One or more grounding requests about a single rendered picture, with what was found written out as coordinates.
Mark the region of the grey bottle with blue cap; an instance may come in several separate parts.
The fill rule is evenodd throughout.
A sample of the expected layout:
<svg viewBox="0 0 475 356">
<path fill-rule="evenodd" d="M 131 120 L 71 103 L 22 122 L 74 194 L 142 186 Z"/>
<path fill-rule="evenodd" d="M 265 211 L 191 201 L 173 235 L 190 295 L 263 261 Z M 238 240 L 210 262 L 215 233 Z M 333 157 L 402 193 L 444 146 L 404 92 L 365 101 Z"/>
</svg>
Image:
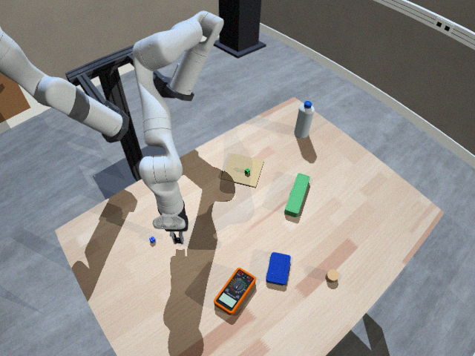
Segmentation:
<svg viewBox="0 0 475 356">
<path fill-rule="evenodd" d="M 315 109 L 311 102 L 305 101 L 304 104 L 300 105 L 294 131 L 297 137 L 308 137 L 314 112 Z"/>
</svg>

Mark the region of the orange digital multimeter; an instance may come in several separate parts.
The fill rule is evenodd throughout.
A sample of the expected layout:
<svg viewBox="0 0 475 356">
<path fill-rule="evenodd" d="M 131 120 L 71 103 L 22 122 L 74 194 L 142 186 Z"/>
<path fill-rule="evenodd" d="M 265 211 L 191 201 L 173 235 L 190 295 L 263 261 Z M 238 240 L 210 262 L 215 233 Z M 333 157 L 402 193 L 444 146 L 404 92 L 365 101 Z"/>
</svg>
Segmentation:
<svg viewBox="0 0 475 356">
<path fill-rule="evenodd" d="M 214 305 L 228 315 L 233 315 L 255 284 L 255 281 L 255 276 L 242 268 L 237 268 L 214 299 Z"/>
</svg>

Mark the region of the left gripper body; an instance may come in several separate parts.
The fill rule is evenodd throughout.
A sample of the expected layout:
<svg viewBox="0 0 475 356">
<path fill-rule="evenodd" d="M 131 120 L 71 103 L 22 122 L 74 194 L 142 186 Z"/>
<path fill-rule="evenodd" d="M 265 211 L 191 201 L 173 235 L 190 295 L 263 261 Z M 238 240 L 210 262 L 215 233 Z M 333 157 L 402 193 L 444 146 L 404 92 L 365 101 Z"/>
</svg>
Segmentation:
<svg viewBox="0 0 475 356">
<path fill-rule="evenodd" d="M 165 229 L 166 231 L 187 231 L 189 226 L 186 216 L 185 203 L 182 196 L 177 204 L 164 207 L 158 204 L 157 209 L 160 216 L 153 220 L 153 226 L 156 229 Z"/>
</svg>

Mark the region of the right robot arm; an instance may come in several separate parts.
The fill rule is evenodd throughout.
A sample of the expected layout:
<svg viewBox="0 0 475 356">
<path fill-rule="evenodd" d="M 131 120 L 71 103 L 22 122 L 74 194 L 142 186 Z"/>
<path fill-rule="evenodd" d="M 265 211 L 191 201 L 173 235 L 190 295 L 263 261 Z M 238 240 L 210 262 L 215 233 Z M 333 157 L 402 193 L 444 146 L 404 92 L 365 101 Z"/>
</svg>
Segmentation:
<svg viewBox="0 0 475 356">
<path fill-rule="evenodd" d="M 0 29 L 0 73 L 23 87 L 37 102 L 67 114 L 90 128 L 115 136 L 122 117 L 75 85 L 50 77 L 33 66 L 22 49 Z"/>
</svg>

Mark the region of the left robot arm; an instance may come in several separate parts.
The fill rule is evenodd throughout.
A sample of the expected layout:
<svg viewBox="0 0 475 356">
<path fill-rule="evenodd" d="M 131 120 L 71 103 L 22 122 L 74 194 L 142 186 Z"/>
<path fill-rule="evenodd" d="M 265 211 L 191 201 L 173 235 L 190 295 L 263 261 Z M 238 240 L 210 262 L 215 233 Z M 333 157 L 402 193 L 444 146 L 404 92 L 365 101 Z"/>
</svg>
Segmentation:
<svg viewBox="0 0 475 356">
<path fill-rule="evenodd" d="M 184 51 L 170 81 L 178 93 L 190 95 L 207 57 L 223 28 L 223 19 L 206 11 L 138 41 L 132 51 L 143 115 L 144 140 L 166 154 L 144 157 L 139 166 L 143 182 L 158 204 L 170 207 L 180 200 L 178 180 L 183 173 L 176 152 L 168 105 L 154 86 L 153 72 L 173 63 Z M 202 36 L 207 39 L 201 42 Z M 158 184 L 157 184 L 158 183 Z"/>
</svg>

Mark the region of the green rectangular box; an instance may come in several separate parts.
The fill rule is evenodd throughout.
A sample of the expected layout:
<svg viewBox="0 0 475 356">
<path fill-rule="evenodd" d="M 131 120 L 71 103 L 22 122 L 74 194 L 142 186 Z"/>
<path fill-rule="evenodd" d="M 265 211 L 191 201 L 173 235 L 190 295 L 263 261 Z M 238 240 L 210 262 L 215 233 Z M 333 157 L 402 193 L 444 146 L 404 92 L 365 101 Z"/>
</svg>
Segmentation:
<svg viewBox="0 0 475 356">
<path fill-rule="evenodd" d="M 309 185 L 309 179 L 309 176 L 298 173 L 285 207 L 285 214 L 292 217 L 298 216 L 298 213 L 301 210 L 305 192 Z"/>
</svg>

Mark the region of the tan square mat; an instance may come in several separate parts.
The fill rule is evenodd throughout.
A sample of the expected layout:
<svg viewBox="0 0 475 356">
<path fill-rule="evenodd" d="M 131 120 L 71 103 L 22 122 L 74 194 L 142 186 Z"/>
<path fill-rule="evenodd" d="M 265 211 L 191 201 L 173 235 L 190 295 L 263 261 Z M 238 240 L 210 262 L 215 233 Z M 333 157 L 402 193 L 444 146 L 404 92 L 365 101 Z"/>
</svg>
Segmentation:
<svg viewBox="0 0 475 356">
<path fill-rule="evenodd" d="M 256 187 L 264 160 L 231 153 L 221 179 Z M 246 169 L 249 174 L 245 173 Z"/>
</svg>

